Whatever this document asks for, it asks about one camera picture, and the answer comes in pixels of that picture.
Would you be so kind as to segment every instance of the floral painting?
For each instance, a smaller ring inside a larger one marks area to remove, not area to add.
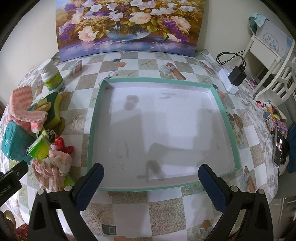
[[[205,0],[57,0],[61,61],[112,51],[193,56]]]

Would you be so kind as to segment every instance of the power adapter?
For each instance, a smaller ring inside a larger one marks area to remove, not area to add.
[[[238,66],[235,66],[233,71],[231,71],[230,75],[228,76],[228,79],[230,80],[231,84],[239,86],[246,77],[246,73]]]

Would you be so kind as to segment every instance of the white power strip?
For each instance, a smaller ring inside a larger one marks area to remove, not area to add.
[[[228,78],[229,74],[230,72],[227,71],[226,69],[221,69],[218,73],[218,76],[220,80],[223,82],[226,90],[231,94],[235,94],[239,90],[239,88],[230,83],[230,80]]]

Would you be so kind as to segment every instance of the checkered tablecloth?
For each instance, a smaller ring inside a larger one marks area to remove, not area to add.
[[[183,78],[185,81],[214,84],[219,90],[225,109],[232,115],[238,115],[242,122],[239,132],[234,130],[242,167],[236,173],[225,176],[224,180],[228,185],[236,185],[242,191],[250,191],[248,180],[251,178],[255,189],[264,189],[269,202],[275,196],[277,170],[272,165],[271,137],[263,121],[263,114],[244,85],[240,86],[235,95],[227,93],[217,76],[220,67],[208,51],[196,52],[194,58],[159,52],[131,51],[95,54],[63,63],[59,62],[57,56],[54,60],[65,81],[64,91],[68,92],[66,99],[62,100],[60,113],[66,121],[62,135],[65,143],[75,147],[70,169],[74,179],[77,180],[87,172],[89,132],[99,85],[111,71],[116,71],[118,77]],[[69,68],[78,60],[82,60],[83,70],[69,76]],[[177,71],[172,72],[169,66],[173,66]],[[36,85],[40,80],[34,69],[24,77],[20,86]],[[6,127],[3,119],[0,124],[0,140]],[[13,163],[1,153],[1,171],[6,172]],[[28,222],[40,184],[31,168],[21,179],[21,183],[21,190],[7,204],[16,215]],[[200,240],[204,220],[209,220],[214,226],[221,213],[215,210],[202,187],[186,186],[160,191],[120,192],[116,195],[97,191],[81,215],[100,241],[114,240],[114,236],[102,233],[102,224],[115,225],[117,235],[126,236],[128,240],[193,241]],[[70,232],[61,210],[59,216],[65,230]],[[242,218],[243,212],[233,230],[239,227]]]

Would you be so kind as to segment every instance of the white bottle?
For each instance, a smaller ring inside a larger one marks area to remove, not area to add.
[[[38,71],[41,74],[44,85],[47,86],[50,92],[58,91],[63,87],[63,78],[51,58],[44,61],[39,66]]]

